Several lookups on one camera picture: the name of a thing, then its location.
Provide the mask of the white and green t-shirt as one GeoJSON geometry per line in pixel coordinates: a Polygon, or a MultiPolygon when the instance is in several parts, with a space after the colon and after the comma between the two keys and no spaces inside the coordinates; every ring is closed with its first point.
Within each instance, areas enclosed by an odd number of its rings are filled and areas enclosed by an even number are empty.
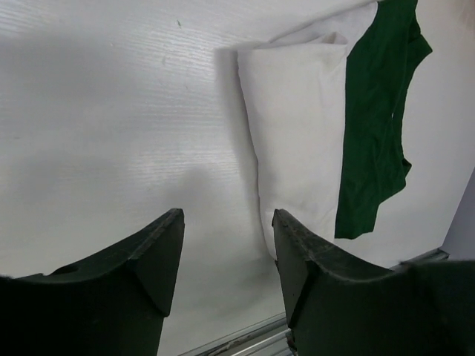
{"type": "Polygon", "coordinates": [[[386,265],[437,247],[411,225],[386,226],[381,212],[413,170],[404,110],[432,51],[417,7],[372,1],[217,52],[251,208],[226,235],[228,251],[275,259],[277,208],[386,265]]]}

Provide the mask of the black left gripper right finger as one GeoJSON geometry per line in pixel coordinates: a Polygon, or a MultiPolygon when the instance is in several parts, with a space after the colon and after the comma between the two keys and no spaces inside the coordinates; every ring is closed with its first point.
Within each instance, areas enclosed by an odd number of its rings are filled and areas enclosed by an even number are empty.
{"type": "Polygon", "coordinates": [[[272,218],[287,324],[299,355],[472,355],[474,262],[386,269],[272,218]]]}

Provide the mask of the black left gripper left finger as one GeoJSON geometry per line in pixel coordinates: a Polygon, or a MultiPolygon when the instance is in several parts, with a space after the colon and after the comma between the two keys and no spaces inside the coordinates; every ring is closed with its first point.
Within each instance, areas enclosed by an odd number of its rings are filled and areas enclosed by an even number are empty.
{"type": "Polygon", "coordinates": [[[3,355],[155,355],[183,248],[183,210],[49,275],[1,278],[3,355]]]}

